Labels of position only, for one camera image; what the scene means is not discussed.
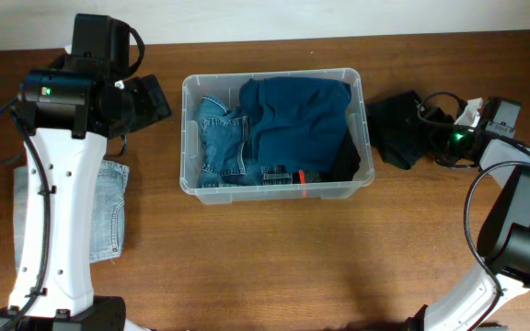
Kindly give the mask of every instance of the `blue denim jeans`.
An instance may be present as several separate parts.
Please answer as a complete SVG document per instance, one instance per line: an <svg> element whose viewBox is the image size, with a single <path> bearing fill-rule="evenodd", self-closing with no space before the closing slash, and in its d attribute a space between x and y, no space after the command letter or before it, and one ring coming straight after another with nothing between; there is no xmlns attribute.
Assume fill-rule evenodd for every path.
<svg viewBox="0 0 530 331"><path fill-rule="evenodd" d="M260 165L246 158L247 116L230 110L217 97L205 96L196 112L204 151L198 188L291 184L292 175L280 165Z"/></svg>
<svg viewBox="0 0 530 331"><path fill-rule="evenodd" d="M101 161L93 198L93 217L89 240L89 262L119 257L124 244L124 192L129 168ZM26 208L28 206L28 169L14 169L14 249L16 268L22 258Z"/></svg>

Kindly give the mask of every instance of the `wooden surface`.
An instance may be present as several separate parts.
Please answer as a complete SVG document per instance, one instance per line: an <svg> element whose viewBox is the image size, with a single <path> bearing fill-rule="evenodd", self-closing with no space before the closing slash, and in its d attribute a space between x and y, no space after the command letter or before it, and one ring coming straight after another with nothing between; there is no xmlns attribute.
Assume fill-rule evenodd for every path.
<svg viewBox="0 0 530 331"><path fill-rule="evenodd" d="M0 106L58 52L0 52ZM125 248L92 265L96 293L123 297L133 321L159 330L398 322L444 296L473 264L462 207L475 171L429 158L403 171L374 150L374 183L347 200L207 207L179 187L186 76L335 67L359 71L367 101L409 89L520 100L517 138L530 144L530 31L148 47L137 74L156 74L174 115L129 136ZM20 146L2 120L0 156ZM0 166L0 307L15 279L11 170ZM474 234L498 192L492 180L479 189ZM530 330L530 293L490 320Z"/></svg>

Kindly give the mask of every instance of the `wooden table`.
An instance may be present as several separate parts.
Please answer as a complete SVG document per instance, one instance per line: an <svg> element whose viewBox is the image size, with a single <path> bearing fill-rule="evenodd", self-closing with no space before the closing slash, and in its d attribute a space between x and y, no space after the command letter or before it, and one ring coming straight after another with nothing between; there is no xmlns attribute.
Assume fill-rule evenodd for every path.
<svg viewBox="0 0 530 331"><path fill-rule="evenodd" d="M0 52L0 106L59 52ZM462 207L475 171L429 158L403 171L374 149L374 183L347 200L208 207L179 187L186 76L337 67L359 71L367 101L409 89L519 100L516 136L530 144L530 31L149 46L137 74L156 74L174 115L129 136L125 248L92 265L96 293L123 297L133 321L160 330L398 322L444 296L474 262ZM0 156L20 147L2 120ZM0 166L0 307L15 279L11 170ZM479 189L474 234L499 190ZM530 293L490 320L530 330Z"/></svg>

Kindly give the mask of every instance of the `white wall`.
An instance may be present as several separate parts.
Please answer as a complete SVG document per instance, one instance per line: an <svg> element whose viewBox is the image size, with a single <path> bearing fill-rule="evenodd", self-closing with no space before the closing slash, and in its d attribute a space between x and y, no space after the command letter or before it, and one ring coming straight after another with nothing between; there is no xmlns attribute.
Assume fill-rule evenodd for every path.
<svg viewBox="0 0 530 331"><path fill-rule="evenodd" d="M80 12L147 44L530 29L529 0L0 0L0 50L62 47Z"/></svg>

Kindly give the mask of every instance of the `clear plastic container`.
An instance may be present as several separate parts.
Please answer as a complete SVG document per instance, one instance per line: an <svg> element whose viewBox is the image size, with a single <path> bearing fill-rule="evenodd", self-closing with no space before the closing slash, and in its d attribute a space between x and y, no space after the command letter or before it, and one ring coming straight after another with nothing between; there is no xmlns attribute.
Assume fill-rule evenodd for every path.
<svg viewBox="0 0 530 331"><path fill-rule="evenodd" d="M347 124L359 156L360 168L353 181L313 184L290 184L270 186L247 186L234 188L197 188L203 150L199 139L198 123L194 111L202 97L219 97L229 108L238 106L240 87L250 78L264 79L279 76L313 77L336 79L351 85L351 104L347 108ZM308 70L279 73L254 74L194 74L183 81L183 113L181 116L181 188L195 195L204 204L231 203L246 200L274 199L346 199L357 188L368 186L374 181L369 133L363 103L363 91L359 73L350 68Z"/></svg>

